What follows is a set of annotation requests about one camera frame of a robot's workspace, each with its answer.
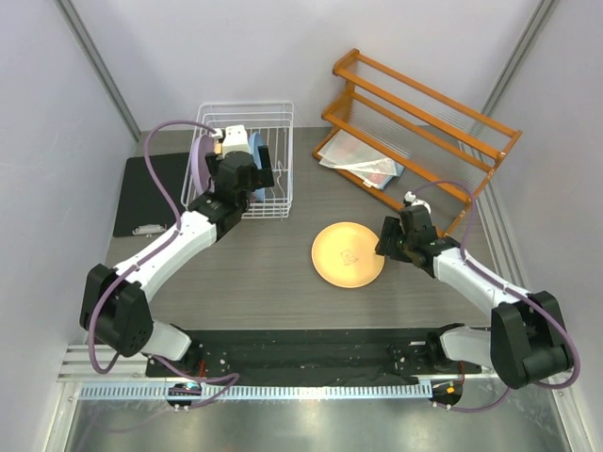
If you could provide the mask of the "blue plate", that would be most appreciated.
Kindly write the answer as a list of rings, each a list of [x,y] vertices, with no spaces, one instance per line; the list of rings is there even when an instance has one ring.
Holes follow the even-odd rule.
[[[250,149],[252,151],[253,161],[254,161],[254,164],[260,170],[263,167],[262,167],[262,162],[261,162],[259,148],[261,146],[264,146],[264,145],[265,145],[264,139],[261,137],[261,134],[259,132],[252,132],[250,134],[250,137],[249,137],[249,146],[250,146]],[[265,189],[264,188],[258,188],[258,189],[256,189],[254,191],[253,195],[254,195],[254,199],[257,202],[264,202],[265,201]]]

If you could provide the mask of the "yellow bear plate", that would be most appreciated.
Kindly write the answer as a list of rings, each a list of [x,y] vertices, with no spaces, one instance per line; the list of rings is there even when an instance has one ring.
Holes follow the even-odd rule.
[[[367,226],[337,222],[314,239],[311,259],[318,275],[334,286],[354,289],[375,281],[384,257],[375,252],[378,236]]]

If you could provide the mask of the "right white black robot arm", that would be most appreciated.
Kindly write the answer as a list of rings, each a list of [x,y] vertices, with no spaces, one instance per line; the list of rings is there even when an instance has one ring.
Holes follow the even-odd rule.
[[[444,283],[489,316],[486,330],[450,324],[433,332],[425,358],[445,372],[457,362],[494,370],[504,384],[520,389],[568,371],[579,374],[579,358],[556,298],[530,292],[475,260],[464,243],[441,237],[422,205],[387,217],[375,248],[378,255],[411,264]]]

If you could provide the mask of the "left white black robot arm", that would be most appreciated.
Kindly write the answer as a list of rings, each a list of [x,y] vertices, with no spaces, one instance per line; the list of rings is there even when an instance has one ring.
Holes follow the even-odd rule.
[[[91,343],[101,341],[123,357],[158,355],[182,376],[199,368],[201,353],[191,346],[189,335],[154,320],[149,303],[185,263],[237,226],[256,189],[274,185],[269,149],[260,145],[257,150],[257,156],[244,151],[210,153],[205,160],[214,182],[211,190],[137,255],[114,267],[99,264],[89,272],[80,324]]]

